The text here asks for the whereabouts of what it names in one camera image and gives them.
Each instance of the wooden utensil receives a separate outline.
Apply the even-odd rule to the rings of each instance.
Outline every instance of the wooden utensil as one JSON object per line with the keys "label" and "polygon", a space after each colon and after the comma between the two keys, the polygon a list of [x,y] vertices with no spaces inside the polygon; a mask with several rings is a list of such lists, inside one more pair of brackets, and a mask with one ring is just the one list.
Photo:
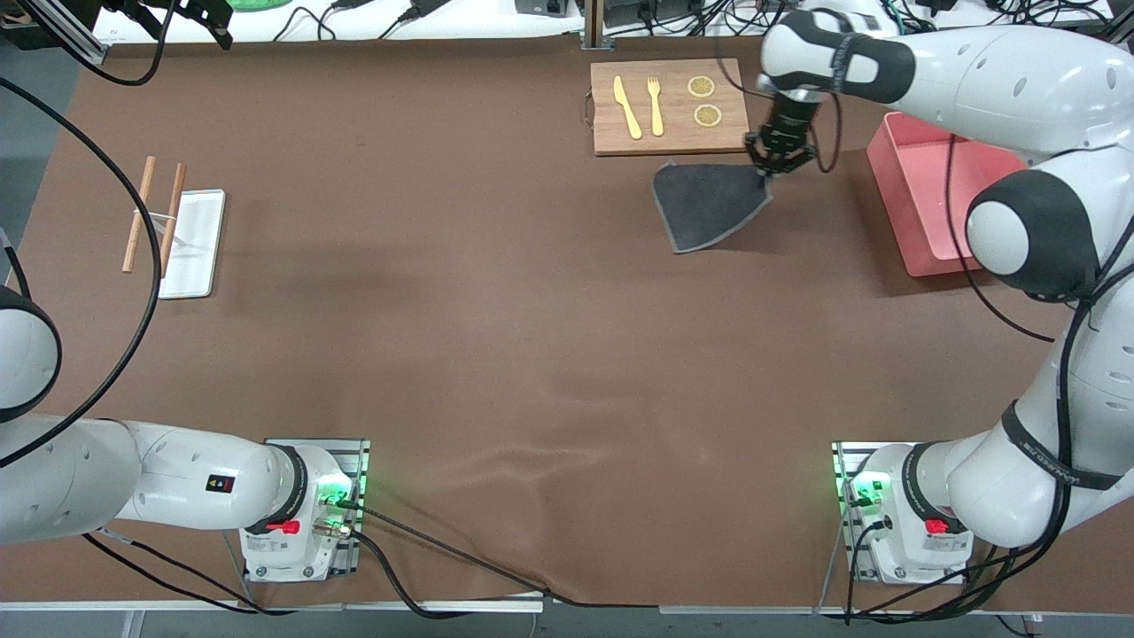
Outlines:
{"label": "wooden utensil", "polygon": [[666,134],[666,128],[661,125],[661,107],[658,105],[658,94],[661,93],[661,82],[657,77],[645,80],[645,87],[650,91],[651,109],[653,111],[653,136],[661,137]]}
{"label": "wooden utensil", "polygon": [[637,125],[637,119],[631,109],[631,101],[626,99],[626,90],[623,88],[623,76],[620,75],[615,76],[615,101],[623,105],[623,112],[626,114],[626,126],[631,129],[631,137],[641,139],[642,127]]}

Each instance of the gray floor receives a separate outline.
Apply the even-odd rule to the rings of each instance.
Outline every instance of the gray floor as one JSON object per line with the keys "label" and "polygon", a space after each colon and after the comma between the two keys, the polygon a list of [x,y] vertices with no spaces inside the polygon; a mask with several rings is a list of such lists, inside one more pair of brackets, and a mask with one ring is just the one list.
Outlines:
{"label": "gray floor", "polygon": [[[77,65],[59,51],[16,51],[0,41],[0,75],[58,109],[66,109],[77,73]],[[0,91],[0,226],[14,241],[23,236],[57,130],[37,111]],[[149,612],[136,633],[124,633],[122,612],[0,612],[0,638],[525,638],[530,633],[542,638],[1010,637],[993,618],[980,615],[908,627],[856,622],[848,629],[838,621],[798,615],[675,616],[653,610],[577,610],[553,604],[547,610],[534,619],[534,629],[532,616],[511,614],[431,622],[407,612],[305,612],[282,619],[228,612]],[[1018,618],[1008,620],[1019,627]],[[1056,638],[1134,637],[1134,618],[1048,616],[1042,627],[1046,636]]]}

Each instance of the wooden stick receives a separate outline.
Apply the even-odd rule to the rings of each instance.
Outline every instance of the wooden stick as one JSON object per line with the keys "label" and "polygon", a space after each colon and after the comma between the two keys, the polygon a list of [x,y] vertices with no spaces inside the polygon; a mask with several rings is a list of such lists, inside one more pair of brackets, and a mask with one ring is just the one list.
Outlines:
{"label": "wooden stick", "polygon": [[177,230],[177,209],[181,207],[181,188],[185,187],[185,164],[178,162],[174,173],[174,194],[169,197],[169,219],[166,220],[166,231],[161,233],[161,278],[166,278],[169,265],[169,252],[174,247],[174,232]]}
{"label": "wooden stick", "polygon": [[[153,169],[158,167],[158,158],[150,155],[145,158],[145,170],[142,171],[142,187],[138,195],[142,203],[146,203],[150,196],[150,184],[153,182]],[[134,254],[138,252],[138,236],[142,233],[142,215],[150,214],[149,210],[141,210],[134,213],[134,221],[130,222],[130,238],[126,241],[126,257],[122,260],[122,272],[134,272]]]}

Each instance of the wooden cutting board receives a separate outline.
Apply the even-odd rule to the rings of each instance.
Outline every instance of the wooden cutting board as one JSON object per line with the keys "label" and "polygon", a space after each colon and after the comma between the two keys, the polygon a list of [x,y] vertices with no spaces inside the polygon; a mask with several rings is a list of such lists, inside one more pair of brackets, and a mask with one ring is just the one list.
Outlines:
{"label": "wooden cutting board", "polygon": [[[723,60],[728,75],[736,80],[741,67],[736,59]],[[694,97],[689,78],[704,75],[717,84],[712,95]],[[621,76],[626,97],[634,118],[642,127],[642,138],[631,137],[623,107],[615,101],[615,76]],[[661,82],[658,103],[665,134],[655,137],[650,130],[651,103],[646,78]],[[717,60],[643,60],[631,62],[594,62],[591,65],[591,94],[594,99],[594,154],[662,155],[672,153],[720,153],[744,151],[744,134],[748,133],[748,111],[744,93],[721,75]],[[704,127],[693,119],[701,104],[714,104],[722,114],[720,124]]]}

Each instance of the green object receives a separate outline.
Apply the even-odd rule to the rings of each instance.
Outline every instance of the green object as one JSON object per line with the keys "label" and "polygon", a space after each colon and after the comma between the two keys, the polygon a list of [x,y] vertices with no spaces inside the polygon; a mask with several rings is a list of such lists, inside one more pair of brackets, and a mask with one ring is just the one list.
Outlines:
{"label": "green object", "polygon": [[263,11],[265,9],[274,9],[276,7],[282,7],[291,0],[228,0],[231,5],[234,11]]}

